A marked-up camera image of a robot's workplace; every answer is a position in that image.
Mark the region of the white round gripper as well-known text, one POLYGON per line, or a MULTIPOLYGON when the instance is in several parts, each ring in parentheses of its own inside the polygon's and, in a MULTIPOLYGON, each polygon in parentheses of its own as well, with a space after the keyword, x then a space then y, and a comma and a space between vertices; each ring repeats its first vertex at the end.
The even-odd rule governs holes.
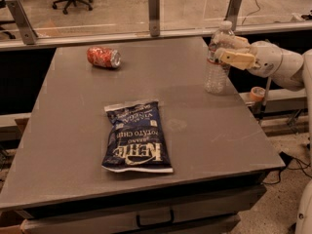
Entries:
POLYGON ((266 41, 253 42, 250 53, 234 50, 250 46, 248 39, 244 37, 219 34, 213 38, 213 42, 219 47, 214 53, 218 61, 241 70, 248 69, 252 75, 258 77, 269 77, 282 62, 281 49, 266 41))

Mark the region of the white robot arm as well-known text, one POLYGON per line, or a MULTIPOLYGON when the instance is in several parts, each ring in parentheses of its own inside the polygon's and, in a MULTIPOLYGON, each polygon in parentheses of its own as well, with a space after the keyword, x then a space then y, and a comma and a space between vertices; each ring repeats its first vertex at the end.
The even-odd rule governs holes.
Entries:
POLYGON ((285 105, 289 110, 308 109, 309 141, 312 141, 312 50, 303 54, 283 49, 268 41, 250 43, 244 37, 220 36, 214 58, 221 64, 230 64, 240 70, 248 70, 251 75, 267 78, 279 86, 269 88, 252 88, 248 93, 241 93, 248 105, 260 103, 262 109, 269 102, 276 111, 283 111, 285 105))

